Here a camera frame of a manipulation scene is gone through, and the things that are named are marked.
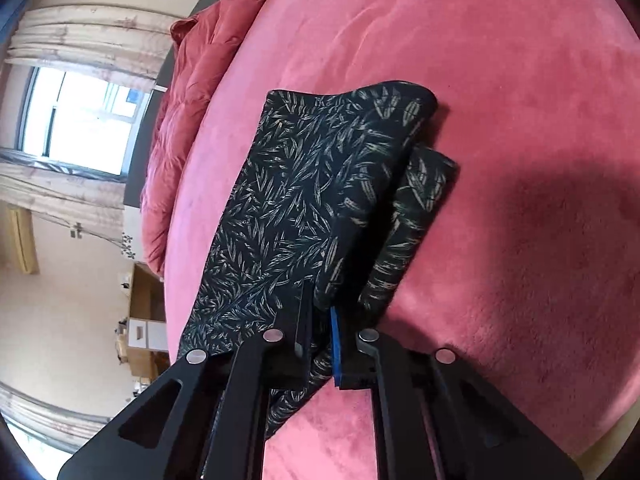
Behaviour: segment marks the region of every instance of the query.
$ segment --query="bed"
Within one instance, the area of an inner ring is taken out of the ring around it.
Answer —
[[[640,41],[615,0],[265,0],[169,200],[172,355],[267,92],[393,79],[436,94],[461,170],[382,330],[453,346],[577,456],[640,396]],[[327,386],[265,478],[372,477],[372,438],[367,396]]]

